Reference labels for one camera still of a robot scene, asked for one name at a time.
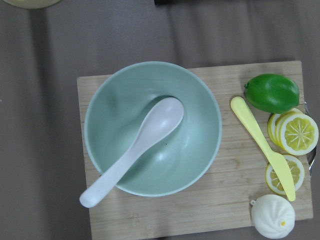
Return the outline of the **lemon slice toy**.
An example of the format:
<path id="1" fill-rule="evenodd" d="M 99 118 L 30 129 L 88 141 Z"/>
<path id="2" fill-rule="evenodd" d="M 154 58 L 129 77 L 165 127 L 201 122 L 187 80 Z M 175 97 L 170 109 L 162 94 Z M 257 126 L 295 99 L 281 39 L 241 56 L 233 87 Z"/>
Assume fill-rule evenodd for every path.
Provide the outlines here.
<path id="1" fill-rule="evenodd" d="M 271 114 L 267 133 L 275 145 L 295 156 L 310 153 L 319 140 L 316 122 L 297 108 L 282 114 Z"/>
<path id="2" fill-rule="evenodd" d="M 292 175 L 295 191 L 297 191 L 302 186 L 305 177 L 305 170 L 303 164 L 298 158 L 292 155 L 286 154 L 284 155 L 284 157 L 287 161 Z M 273 167 L 270 164 L 267 165 L 267 168 L 265 170 L 265 181 L 267 186 L 274 193 L 283 196 L 286 194 L 277 174 L 275 173 Z"/>

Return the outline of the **stacked mint green bowls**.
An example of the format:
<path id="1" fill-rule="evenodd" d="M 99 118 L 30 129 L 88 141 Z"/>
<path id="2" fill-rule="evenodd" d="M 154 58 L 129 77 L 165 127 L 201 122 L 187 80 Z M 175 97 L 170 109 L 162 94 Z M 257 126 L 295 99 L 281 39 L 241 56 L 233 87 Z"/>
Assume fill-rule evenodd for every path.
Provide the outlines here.
<path id="1" fill-rule="evenodd" d="M 127 66 L 95 92 L 86 111 L 84 140 L 88 155 L 103 173 L 133 142 L 160 100 L 181 101 L 184 116 L 165 139 L 145 152 L 117 183 L 130 194 L 161 197 L 196 182 L 212 165 L 222 140 L 222 117 L 211 90 L 191 71 L 168 62 Z"/>

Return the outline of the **white ceramic spoon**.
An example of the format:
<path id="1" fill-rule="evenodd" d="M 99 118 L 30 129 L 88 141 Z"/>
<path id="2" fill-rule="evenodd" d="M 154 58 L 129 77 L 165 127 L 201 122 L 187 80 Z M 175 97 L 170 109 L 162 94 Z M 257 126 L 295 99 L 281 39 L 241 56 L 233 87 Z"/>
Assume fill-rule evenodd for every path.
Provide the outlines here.
<path id="1" fill-rule="evenodd" d="M 184 106 L 177 98 L 167 97 L 155 104 L 143 119 L 134 141 L 126 152 L 80 195 L 81 205 L 92 208 L 100 203 L 138 158 L 170 135 L 183 117 Z"/>

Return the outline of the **green lime toy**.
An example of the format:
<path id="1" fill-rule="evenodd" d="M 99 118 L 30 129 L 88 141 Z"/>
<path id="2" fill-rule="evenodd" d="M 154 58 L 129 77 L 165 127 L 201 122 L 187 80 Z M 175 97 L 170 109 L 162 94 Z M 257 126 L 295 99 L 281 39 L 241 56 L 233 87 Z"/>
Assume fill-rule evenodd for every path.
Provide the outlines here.
<path id="1" fill-rule="evenodd" d="M 291 79 L 273 73 L 258 75 L 244 85 L 244 95 L 255 108 L 282 114 L 300 104 L 300 90 Z"/>

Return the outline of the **yellow plastic knife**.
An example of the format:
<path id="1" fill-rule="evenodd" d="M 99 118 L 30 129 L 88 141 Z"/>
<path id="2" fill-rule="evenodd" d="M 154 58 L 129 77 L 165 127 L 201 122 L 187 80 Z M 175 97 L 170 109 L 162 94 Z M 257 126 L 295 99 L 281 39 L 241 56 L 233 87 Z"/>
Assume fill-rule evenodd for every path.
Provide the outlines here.
<path id="1" fill-rule="evenodd" d="M 246 128 L 249 134 L 253 137 L 259 148 L 264 153 L 269 164 L 272 166 L 274 172 L 276 173 L 283 190 L 287 196 L 287 199 L 291 202 L 296 200 L 296 190 L 291 174 L 289 165 L 285 157 L 275 152 L 271 149 L 266 138 L 263 135 L 263 132 L 256 121 L 252 111 L 248 107 L 245 100 L 236 96 L 230 101 L 230 107 L 233 110 L 234 114 L 237 116 L 242 125 Z"/>

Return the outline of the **wooden mug tree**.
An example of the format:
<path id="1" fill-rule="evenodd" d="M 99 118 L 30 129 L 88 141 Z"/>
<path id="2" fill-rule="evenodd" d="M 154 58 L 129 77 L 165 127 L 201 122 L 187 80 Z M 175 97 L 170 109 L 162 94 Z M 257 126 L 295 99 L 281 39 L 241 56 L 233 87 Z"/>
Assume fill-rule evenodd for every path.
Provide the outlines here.
<path id="1" fill-rule="evenodd" d="M 5 3 L 23 9 L 42 9 L 59 3 L 61 0 L 3 0 Z"/>

